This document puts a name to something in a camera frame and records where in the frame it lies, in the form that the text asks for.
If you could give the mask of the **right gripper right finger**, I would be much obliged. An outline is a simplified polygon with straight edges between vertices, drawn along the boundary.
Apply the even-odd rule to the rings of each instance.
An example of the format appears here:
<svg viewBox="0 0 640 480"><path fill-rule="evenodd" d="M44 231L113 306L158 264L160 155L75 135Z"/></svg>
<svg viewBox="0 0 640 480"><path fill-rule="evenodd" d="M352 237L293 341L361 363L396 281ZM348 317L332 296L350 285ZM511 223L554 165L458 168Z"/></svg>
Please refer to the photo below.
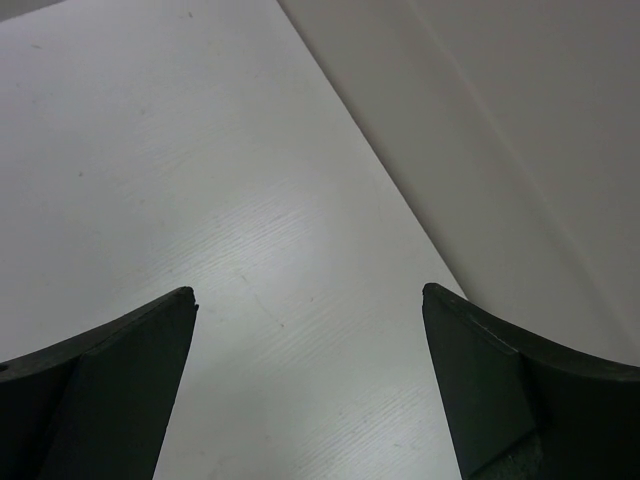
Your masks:
<svg viewBox="0 0 640 480"><path fill-rule="evenodd" d="M436 283L423 319L464 479L636 479L639 370L508 323Z"/></svg>

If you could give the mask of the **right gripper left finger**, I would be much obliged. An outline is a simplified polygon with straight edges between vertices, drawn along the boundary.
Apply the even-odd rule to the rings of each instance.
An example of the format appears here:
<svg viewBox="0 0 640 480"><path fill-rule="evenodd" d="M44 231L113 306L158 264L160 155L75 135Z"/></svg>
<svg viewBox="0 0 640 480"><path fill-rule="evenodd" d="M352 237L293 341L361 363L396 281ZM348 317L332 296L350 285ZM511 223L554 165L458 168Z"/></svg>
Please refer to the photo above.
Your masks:
<svg viewBox="0 0 640 480"><path fill-rule="evenodd" d="M150 479L198 306L177 288L1 364L4 479Z"/></svg>

